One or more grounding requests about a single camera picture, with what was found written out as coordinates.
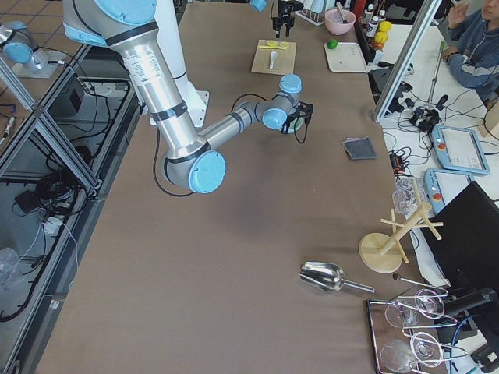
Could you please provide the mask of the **robot base with blue cap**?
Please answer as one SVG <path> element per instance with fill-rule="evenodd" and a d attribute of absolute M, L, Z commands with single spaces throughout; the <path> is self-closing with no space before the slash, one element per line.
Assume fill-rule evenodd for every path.
<path fill-rule="evenodd" d="M 21 21 L 1 25 L 1 51 L 14 63 L 12 70 L 21 78 L 49 79 L 57 69 L 48 63 L 50 55 Z"/>

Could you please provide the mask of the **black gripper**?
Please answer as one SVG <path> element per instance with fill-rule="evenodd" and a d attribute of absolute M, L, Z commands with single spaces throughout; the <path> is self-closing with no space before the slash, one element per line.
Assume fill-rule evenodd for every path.
<path fill-rule="evenodd" d="M 303 10 L 303 3 L 300 1 L 278 0 L 278 14 L 272 17 L 275 37 L 280 37 L 280 24 L 285 24 L 285 36 L 289 37 L 292 25 L 295 20 L 294 12 Z"/>
<path fill-rule="evenodd" d="M 286 118 L 285 123 L 281 127 L 281 133 L 290 134 L 288 133 L 288 127 L 290 122 L 293 121 L 295 118 L 301 118 L 303 120 L 303 124 L 309 125 L 312 115 L 313 115 L 313 104 L 299 102 L 295 106 L 295 110 Z"/>

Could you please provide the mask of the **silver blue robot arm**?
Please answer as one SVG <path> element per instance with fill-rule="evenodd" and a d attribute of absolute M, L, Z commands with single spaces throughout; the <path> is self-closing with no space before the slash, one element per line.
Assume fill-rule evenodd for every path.
<path fill-rule="evenodd" d="M 267 6 L 267 1 L 250 0 L 249 4 L 258 12 L 262 12 Z M 295 26 L 295 13 L 304 10 L 304 5 L 300 1 L 278 1 L 277 15 L 271 16 L 272 28 L 277 39 L 281 37 L 281 28 L 285 28 L 285 36 L 290 35 L 291 29 Z"/>
<path fill-rule="evenodd" d="M 245 102 L 221 121 L 197 131 L 157 42 L 161 30 L 156 1 L 65 1 L 63 25 L 76 42 L 117 52 L 136 92 L 167 143 L 163 173 L 172 184 L 195 193 L 210 193 L 224 181 L 226 163 L 217 148 L 254 122 L 283 130 L 303 118 L 309 123 L 313 105 L 299 99 L 302 81 L 295 74 L 281 78 L 269 101 Z"/>

